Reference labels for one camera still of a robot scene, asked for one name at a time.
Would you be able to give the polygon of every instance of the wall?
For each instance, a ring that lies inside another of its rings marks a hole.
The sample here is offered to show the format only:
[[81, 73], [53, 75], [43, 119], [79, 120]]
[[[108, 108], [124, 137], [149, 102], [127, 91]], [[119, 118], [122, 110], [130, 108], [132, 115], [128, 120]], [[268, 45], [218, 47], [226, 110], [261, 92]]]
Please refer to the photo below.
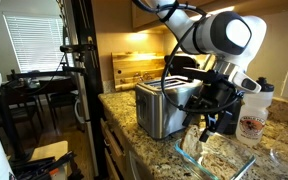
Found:
[[[260, 17], [267, 23], [267, 34], [258, 54], [249, 64], [247, 74], [253, 79], [266, 77], [275, 86], [274, 96], [280, 98], [288, 71], [288, 11]], [[167, 33], [164, 43], [165, 52], [170, 53], [176, 40]]]
[[103, 81], [113, 80], [112, 52], [163, 52], [163, 34], [132, 31], [130, 0], [92, 0]]
[[11, 69], [20, 72], [12, 47], [3, 12], [58, 16], [60, 14], [55, 0], [1, 0], [0, 3], [0, 72], [5, 81]]

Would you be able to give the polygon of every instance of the white bottle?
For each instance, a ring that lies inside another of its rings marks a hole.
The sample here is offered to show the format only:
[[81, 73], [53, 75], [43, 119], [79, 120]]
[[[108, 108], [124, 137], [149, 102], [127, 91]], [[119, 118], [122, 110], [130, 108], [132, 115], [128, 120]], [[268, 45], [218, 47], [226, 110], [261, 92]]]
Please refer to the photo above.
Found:
[[245, 94], [236, 127], [236, 138], [248, 146], [261, 141], [265, 121], [268, 116], [267, 107], [271, 105], [274, 86], [267, 84], [264, 77], [257, 80], [262, 88], [257, 94]]

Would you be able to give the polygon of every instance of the plastic container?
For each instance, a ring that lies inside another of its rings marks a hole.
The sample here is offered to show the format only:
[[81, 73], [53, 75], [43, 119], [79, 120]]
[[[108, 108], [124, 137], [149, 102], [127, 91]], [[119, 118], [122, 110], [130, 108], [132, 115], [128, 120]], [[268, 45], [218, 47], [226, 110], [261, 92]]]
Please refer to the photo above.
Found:
[[[237, 180], [243, 177], [256, 160], [251, 151], [217, 133], [210, 136], [206, 143], [200, 142], [202, 143], [202, 151], [199, 159], [194, 159], [180, 148], [181, 140], [182, 139], [176, 141], [175, 150], [182, 156], [185, 168], [192, 172], [194, 179]], [[223, 170], [222, 172], [225, 171], [226, 173], [226, 178], [223, 178], [223, 176], [215, 172], [212, 173], [214, 166], [208, 168], [203, 165], [206, 161], [205, 157], [209, 154], [213, 155], [214, 159], [207, 159], [207, 164], [216, 164], [222, 168], [225, 162], [225, 164], [235, 167], [235, 171]]]
[[236, 127], [236, 138], [248, 146], [254, 146], [261, 141], [265, 121], [267, 120], [267, 107], [271, 105], [274, 86], [268, 84], [264, 77], [257, 81], [262, 88], [257, 94], [245, 94], [241, 107], [238, 124]]

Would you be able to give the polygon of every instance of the floor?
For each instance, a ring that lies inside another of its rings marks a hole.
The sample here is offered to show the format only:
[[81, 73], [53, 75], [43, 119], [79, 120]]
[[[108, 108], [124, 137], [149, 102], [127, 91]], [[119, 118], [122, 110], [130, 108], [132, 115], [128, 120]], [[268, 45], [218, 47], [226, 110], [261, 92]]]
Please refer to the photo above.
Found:
[[[45, 146], [59, 141], [68, 142], [68, 150], [73, 151], [77, 156], [74, 158], [78, 167], [81, 169], [85, 180], [92, 179], [93, 169], [91, 165], [91, 154], [87, 142], [86, 133], [80, 131], [75, 122], [73, 108], [63, 107], [57, 110], [58, 120], [57, 129], [54, 130], [48, 107], [43, 107], [44, 112], [41, 112], [44, 129], [41, 129], [38, 119], [34, 119], [35, 126], [38, 128], [39, 142], [36, 142], [31, 133], [31, 126], [28, 122], [17, 124], [19, 137], [21, 138], [23, 148], [29, 149], [34, 147]], [[11, 155], [13, 150], [10, 146], [7, 136], [3, 128], [0, 128], [0, 138], [6, 154]]]

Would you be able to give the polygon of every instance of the label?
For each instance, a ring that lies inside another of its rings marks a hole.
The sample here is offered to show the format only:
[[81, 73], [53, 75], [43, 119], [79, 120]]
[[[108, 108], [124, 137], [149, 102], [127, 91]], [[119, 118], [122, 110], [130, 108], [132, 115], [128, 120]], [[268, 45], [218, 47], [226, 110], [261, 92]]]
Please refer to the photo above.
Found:
[[239, 123], [240, 130], [250, 139], [258, 139], [265, 126], [265, 120], [255, 116], [243, 116]]

